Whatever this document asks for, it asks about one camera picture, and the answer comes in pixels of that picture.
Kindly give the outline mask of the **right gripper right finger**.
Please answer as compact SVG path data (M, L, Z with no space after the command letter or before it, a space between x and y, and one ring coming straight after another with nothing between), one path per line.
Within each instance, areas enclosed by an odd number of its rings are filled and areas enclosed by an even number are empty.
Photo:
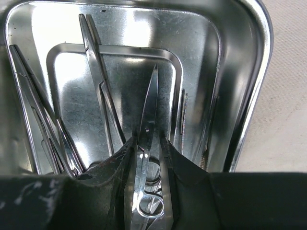
M305 173L209 173L160 138L168 230L304 230Z

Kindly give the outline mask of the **beige cloth wrap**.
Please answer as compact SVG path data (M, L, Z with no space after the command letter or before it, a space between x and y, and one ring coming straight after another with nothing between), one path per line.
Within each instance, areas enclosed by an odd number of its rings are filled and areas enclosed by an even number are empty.
M307 169L307 3L266 0L273 54L241 151L238 172Z

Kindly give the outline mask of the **steel instrument tray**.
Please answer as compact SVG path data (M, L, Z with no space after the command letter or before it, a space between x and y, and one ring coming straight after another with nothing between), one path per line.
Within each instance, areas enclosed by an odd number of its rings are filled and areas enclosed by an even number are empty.
M125 138L159 69L157 122L209 172L233 172L273 48L260 0L3 0L0 3L0 172L52 168L8 51L19 47L52 126L60 119L87 168L121 147L98 104L83 46L86 16L106 65Z

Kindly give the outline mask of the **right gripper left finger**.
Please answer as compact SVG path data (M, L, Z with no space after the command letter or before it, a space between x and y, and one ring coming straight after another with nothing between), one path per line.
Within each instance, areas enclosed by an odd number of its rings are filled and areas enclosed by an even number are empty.
M136 138L131 137L117 153L78 178L77 229L124 229L124 190L135 148Z

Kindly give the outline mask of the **steel surgical scissors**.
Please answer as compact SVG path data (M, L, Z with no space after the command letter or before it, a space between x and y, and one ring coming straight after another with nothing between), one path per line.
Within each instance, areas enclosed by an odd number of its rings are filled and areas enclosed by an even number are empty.
M147 181L148 166L150 162L150 151L154 137L156 122L156 110L158 100L158 65L155 65L151 74L147 94L145 97L140 129L137 135L136 149L136 172L134 179L132 211L137 211L144 218L156 219L164 214L164 201L161 195L145 190ZM142 209L141 201L144 199L158 201L162 207L157 213L150 213Z

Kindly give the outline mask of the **steel hemostat forceps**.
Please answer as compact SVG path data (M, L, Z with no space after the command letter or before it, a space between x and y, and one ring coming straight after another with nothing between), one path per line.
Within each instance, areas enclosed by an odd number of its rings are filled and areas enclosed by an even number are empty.
M22 112L30 151L38 173L41 173L38 161L38 148L35 143L40 140L46 158L54 174L66 173L70 177L78 177L85 172L77 150L60 118L54 121L49 116L43 102L35 76L17 45L10 45L17 87L21 93Z

